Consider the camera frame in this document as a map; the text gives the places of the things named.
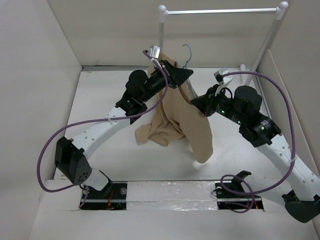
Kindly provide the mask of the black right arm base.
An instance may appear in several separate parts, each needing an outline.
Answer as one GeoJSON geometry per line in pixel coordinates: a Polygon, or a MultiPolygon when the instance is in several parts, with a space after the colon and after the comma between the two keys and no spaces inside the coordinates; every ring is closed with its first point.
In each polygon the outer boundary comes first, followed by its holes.
{"type": "MultiPolygon", "coordinates": [[[[223,184],[233,191],[248,192],[247,189],[244,189],[241,180],[234,177],[224,180],[223,184]]],[[[220,180],[214,181],[211,195],[216,198],[218,210],[230,210],[236,213],[243,213],[247,211],[251,205],[252,210],[264,210],[263,201],[260,196],[255,195],[254,200],[252,200],[250,195],[234,194],[223,188],[220,180]]]]}

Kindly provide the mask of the beige t shirt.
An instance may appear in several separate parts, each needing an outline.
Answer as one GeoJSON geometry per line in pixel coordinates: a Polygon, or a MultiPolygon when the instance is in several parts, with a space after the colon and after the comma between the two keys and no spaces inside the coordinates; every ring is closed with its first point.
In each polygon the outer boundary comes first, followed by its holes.
{"type": "Polygon", "coordinates": [[[176,89],[169,88],[155,108],[150,123],[135,130],[139,144],[150,140],[167,147],[175,140],[189,141],[195,160],[203,164],[213,155],[213,133],[209,120],[191,104],[195,91],[189,80],[176,89]]]}

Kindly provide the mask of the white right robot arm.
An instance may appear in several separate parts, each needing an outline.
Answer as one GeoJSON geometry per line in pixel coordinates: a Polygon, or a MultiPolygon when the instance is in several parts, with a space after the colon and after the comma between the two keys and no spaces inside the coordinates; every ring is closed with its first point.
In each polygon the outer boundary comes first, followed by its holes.
{"type": "Polygon", "coordinates": [[[320,179],[293,153],[280,128],[260,113],[262,97],[250,86],[240,86],[232,97],[217,84],[191,100],[206,117],[214,113],[239,125],[239,133],[283,174],[292,189],[273,199],[297,221],[307,223],[320,214],[320,179]]]}

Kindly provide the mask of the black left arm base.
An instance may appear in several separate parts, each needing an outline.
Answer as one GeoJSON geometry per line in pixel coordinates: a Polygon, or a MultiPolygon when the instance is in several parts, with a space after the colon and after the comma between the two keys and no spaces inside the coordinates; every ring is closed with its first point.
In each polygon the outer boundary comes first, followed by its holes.
{"type": "Polygon", "coordinates": [[[88,211],[123,211],[127,209],[127,181],[111,181],[97,191],[91,186],[80,185],[82,190],[79,208],[88,211]]]}

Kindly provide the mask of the blue wire hanger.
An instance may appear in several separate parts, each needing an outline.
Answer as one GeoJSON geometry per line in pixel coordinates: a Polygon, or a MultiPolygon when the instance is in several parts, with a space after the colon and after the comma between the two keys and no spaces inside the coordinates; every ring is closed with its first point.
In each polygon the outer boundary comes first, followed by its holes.
{"type": "MultiPolygon", "coordinates": [[[[178,63],[178,66],[179,66],[180,68],[182,68],[182,69],[187,69],[189,62],[190,62],[191,59],[192,59],[192,49],[191,49],[191,46],[190,46],[189,44],[187,44],[187,43],[183,44],[182,46],[188,48],[188,50],[189,50],[189,57],[188,57],[188,59],[186,60],[186,62],[185,62],[185,64],[184,64],[183,66],[182,66],[180,63],[178,63]]],[[[187,79],[187,84],[188,84],[188,90],[192,92],[192,95],[193,95],[194,98],[197,98],[198,95],[197,95],[196,91],[194,90],[194,88],[193,88],[193,86],[192,86],[192,83],[191,83],[191,81],[190,81],[189,78],[187,79]]]]}

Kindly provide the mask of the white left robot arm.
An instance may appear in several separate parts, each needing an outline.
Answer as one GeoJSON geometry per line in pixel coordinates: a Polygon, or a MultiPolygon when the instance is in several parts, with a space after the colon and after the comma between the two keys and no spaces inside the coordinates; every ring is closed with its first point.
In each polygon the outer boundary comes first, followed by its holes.
{"type": "Polygon", "coordinates": [[[86,185],[98,197],[107,198],[112,191],[112,181],[102,171],[93,169],[89,158],[114,134],[138,120],[148,109],[148,100],[162,90],[180,87],[194,73],[191,69],[175,67],[167,60],[158,64],[160,67],[151,75],[140,69],[129,75],[122,98],[105,118],[72,139],[62,137],[57,141],[55,166],[73,185],[86,185]]]}

